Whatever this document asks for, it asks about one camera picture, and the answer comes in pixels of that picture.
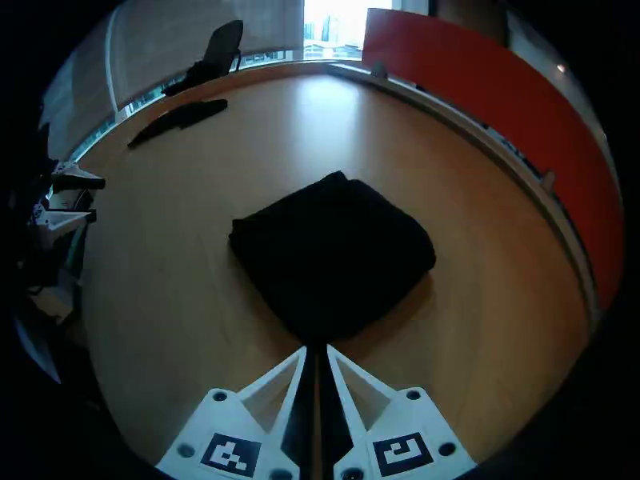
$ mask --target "black chair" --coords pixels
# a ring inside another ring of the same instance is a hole
[[[229,73],[236,55],[238,56],[236,71],[238,71],[242,58],[239,47],[243,30],[242,20],[233,20],[216,29],[211,35],[204,58],[188,69],[184,80],[168,86],[162,92],[172,96],[209,80],[224,77]]]

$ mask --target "orange wall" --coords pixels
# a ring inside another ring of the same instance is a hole
[[[394,10],[370,9],[362,61],[386,69],[487,123],[540,172],[589,256],[600,306],[611,303],[624,263],[618,191],[598,144],[571,104],[508,49],[456,25]]]

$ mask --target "round table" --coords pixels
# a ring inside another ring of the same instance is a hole
[[[393,388],[425,388],[484,460],[588,342],[554,230],[504,169],[399,99],[326,74],[242,85],[218,95],[226,111],[129,151],[143,110],[81,162],[107,180],[86,245],[84,322],[125,440],[155,464],[208,389],[239,390],[299,347],[227,235],[232,219],[342,170],[416,218],[438,260],[390,314],[334,346]]]

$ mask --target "black cloth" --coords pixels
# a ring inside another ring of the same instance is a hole
[[[127,146],[130,149],[134,149],[173,128],[180,127],[180,130],[189,128],[208,117],[226,110],[227,105],[227,101],[224,98],[211,100],[210,102],[191,102],[180,105],[156,118],[152,123],[140,130]]]
[[[266,303],[307,344],[353,336],[435,264],[412,217],[342,172],[233,220],[229,239]]]

